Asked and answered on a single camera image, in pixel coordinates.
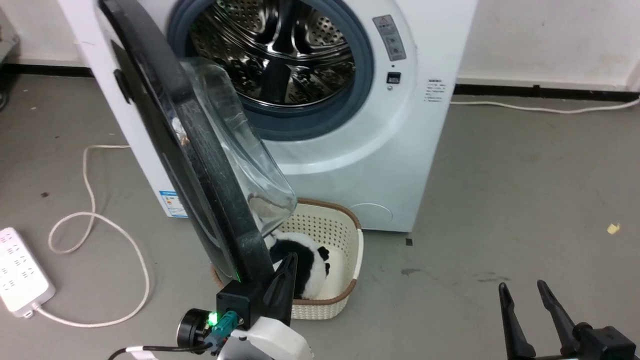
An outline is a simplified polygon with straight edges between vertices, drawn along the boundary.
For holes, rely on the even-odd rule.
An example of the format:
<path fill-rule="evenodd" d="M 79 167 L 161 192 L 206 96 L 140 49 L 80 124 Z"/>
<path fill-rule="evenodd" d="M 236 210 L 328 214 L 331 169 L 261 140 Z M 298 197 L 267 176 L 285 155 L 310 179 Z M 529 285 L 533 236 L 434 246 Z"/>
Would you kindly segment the black round glass washer door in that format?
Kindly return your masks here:
<path fill-rule="evenodd" d="M 170 183 L 213 264 L 240 282 L 274 273 L 265 236 L 298 199 L 250 125 L 227 72 L 180 58 L 138 0 L 97 0 L 119 69 Z"/>

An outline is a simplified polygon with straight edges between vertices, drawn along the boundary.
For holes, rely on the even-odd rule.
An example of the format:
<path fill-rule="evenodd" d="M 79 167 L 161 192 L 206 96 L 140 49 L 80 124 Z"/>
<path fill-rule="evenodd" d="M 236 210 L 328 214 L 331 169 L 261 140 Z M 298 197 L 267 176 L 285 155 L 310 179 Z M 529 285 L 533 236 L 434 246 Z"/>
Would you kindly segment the grey rubber door gasket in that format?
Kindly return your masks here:
<path fill-rule="evenodd" d="M 203 58 L 196 53 L 189 31 L 198 14 L 214 2 L 215 0 L 177 0 L 173 6 L 167 18 L 166 37 L 179 57 Z M 232 85 L 251 125 L 268 141 L 307 141 L 338 130 L 363 107 L 374 80 L 375 62 L 370 39 L 345 0 L 302 2 L 325 14 L 341 30 L 353 54 L 355 78 L 345 91 L 333 98 L 301 108 L 257 104 L 240 96 Z"/>

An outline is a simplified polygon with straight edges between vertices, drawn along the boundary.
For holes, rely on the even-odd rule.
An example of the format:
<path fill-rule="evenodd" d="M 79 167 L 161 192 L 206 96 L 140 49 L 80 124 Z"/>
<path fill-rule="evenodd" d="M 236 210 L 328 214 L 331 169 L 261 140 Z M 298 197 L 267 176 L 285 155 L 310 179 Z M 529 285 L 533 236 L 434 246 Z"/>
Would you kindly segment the steel perforated washer drum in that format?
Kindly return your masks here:
<path fill-rule="evenodd" d="M 189 29 L 196 54 L 218 63 L 253 103 L 301 109 L 355 79 L 343 32 L 302 0 L 214 0 Z"/>

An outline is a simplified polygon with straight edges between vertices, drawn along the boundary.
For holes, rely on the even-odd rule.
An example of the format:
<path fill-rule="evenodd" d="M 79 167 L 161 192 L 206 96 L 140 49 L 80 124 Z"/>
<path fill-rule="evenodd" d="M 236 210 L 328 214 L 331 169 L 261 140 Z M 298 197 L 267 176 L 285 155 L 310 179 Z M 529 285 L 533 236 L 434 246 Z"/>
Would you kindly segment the white front-load washing machine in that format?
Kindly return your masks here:
<path fill-rule="evenodd" d="M 169 44 L 167 22 L 178 0 L 137 1 Z M 345 2 L 361 21 L 374 55 L 374 79 L 364 105 L 324 136 L 272 141 L 258 134 L 299 199 L 345 207 L 366 230 L 408 233 L 418 216 L 479 0 Z M 398 28 L 404 60 L 390 61 L 387 55 L 372 21 L 384 15 L 391 15 Z M 432 78 L 446 83 L 442 102 L 425 101 Z"/>

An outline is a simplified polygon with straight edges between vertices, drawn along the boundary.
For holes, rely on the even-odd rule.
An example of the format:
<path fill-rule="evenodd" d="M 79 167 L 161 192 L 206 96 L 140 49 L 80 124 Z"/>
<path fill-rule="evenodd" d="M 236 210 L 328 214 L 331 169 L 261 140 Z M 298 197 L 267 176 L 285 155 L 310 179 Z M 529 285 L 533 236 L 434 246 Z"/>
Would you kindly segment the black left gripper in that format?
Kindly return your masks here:
<path fill-rule="evenodd" d="M 235 312 L 242 324 L 240 329 L 251 328 L 264 316 L 291 325 L 295 295 L 298 256 L 288 253 L 282 259 L 266 287 L 259 281 L 232 280 L 216 296 L 216 311 L 222 316 Z"/>

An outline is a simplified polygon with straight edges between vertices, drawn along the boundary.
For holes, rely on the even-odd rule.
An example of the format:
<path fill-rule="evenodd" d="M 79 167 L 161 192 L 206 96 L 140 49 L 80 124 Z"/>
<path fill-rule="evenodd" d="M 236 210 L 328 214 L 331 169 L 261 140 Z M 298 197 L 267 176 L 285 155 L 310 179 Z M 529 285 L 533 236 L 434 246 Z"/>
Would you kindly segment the black and white panda plush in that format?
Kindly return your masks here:
<path fill-rule="evenodd" d="M 274 230 L 264 237 L 276 271 L 288 253 L 297 255 L 294 298 L 313 300 L 322 291 L 330 272 L 329 251 L 307 234 Z"/>

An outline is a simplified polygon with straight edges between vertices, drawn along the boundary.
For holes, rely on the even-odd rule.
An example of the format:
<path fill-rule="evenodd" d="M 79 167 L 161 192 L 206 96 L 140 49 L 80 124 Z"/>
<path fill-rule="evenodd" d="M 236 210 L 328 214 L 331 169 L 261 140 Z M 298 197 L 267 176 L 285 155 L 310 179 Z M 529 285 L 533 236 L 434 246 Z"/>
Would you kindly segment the cream woven plastic laundry basket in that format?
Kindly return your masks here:
<path fill-rule="evenodd" d="M 252 196 L 248 203 L 259 225 L 279 220 L 274 230 L 309 235 L 329 251 L 329 274 L 320 294 L 313 300 L 294 298 L 292 318 L 326 321 L 338 316 L 355 289 L 362 267 L 364 236 L 357 217 L 343 206 L 311 199 L 298 200 L 293 211 L 258 196 Z"/>

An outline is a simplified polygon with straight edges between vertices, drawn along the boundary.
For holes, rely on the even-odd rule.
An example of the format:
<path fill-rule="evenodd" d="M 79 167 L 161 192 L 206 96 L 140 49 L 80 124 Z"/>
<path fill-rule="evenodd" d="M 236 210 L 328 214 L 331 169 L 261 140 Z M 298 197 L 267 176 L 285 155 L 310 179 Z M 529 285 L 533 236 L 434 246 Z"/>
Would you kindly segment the grey warning symbol sticker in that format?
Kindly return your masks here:
<path fill-rule="evenodd" d="M 375 16 L 372 18 L 386 49 L 391 62 L 406 60 L 407 55 L 403 45 L 402 37 L 391 14 Z"/>

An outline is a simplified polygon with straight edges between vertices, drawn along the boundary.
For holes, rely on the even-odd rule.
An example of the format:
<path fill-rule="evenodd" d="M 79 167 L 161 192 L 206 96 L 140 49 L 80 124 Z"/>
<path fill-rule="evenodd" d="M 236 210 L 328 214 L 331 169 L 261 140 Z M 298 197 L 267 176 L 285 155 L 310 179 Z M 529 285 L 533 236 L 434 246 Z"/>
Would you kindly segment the blue white energy label sticker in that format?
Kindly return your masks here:
<path fill-rule="evenodd" d="M 171 218 L 188 218 L 188 214 L 175 191 L 160 190 L 158 192 L 160 202 L 166 211 L 166 215 Z"/>

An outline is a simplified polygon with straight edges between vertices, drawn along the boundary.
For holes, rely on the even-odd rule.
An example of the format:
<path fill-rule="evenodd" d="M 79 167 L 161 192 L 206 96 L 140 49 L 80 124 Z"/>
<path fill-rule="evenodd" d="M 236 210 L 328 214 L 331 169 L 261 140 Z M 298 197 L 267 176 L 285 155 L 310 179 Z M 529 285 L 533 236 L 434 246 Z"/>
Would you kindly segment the white power strip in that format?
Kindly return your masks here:
<path fill-rule="evenodd" d="M 0 300 L 17 318 L 29 319 L 56 289 L 21 235 L 0 230 Z"/>

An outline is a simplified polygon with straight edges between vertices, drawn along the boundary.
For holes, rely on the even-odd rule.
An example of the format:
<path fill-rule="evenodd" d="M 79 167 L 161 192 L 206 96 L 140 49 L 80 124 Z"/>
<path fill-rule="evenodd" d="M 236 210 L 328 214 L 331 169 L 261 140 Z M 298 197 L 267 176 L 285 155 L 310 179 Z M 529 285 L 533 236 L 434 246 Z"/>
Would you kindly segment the white printed text sticker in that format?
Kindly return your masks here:
<path fill-rule="evenodd" d="M 424 100 L 430 103 L 441 103 L 447 93 L 447 84 L 442 79 L 431 78 L 426 83 Z"/>

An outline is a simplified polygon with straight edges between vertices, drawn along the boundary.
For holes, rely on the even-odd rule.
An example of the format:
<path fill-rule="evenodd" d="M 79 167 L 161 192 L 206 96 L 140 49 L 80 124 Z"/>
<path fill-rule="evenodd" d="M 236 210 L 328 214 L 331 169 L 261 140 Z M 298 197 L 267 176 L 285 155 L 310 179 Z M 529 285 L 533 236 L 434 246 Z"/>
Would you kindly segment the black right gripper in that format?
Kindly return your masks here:
<path fill-rule="evenodd" d="M 515 302 L 506 283 L 498 285 L 502 328 L 507 360 L 639 360 L 638 346 L 614 326 L 593 328 L 587 322 L 574 323 L 546 283 L 537 289 L 550 313 L 560 342 L 560 354 L 536 357 L 515 314 Z"/>

